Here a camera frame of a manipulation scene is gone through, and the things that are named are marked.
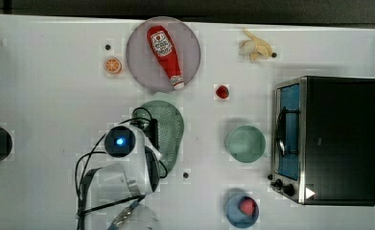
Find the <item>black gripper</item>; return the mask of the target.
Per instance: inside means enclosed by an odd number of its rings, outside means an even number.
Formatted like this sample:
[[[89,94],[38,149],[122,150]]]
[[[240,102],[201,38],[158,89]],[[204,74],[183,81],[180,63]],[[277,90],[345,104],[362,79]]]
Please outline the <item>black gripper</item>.
[[[137,126],[142,129],[144,134],[152,142],[152,145],[156,149],[159,149],[158,121],[156,119],[151,119],[149,121],[139,121]]]

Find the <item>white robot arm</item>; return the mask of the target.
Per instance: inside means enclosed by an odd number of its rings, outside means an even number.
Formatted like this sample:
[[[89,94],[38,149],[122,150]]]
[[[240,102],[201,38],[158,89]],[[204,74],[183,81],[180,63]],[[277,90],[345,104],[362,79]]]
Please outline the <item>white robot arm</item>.
[[[104,154],[105,166],[84,171],[76,183],[76,230],[120,230],[159,180],[161,153],[133,119],[114,126],[84,157]]]

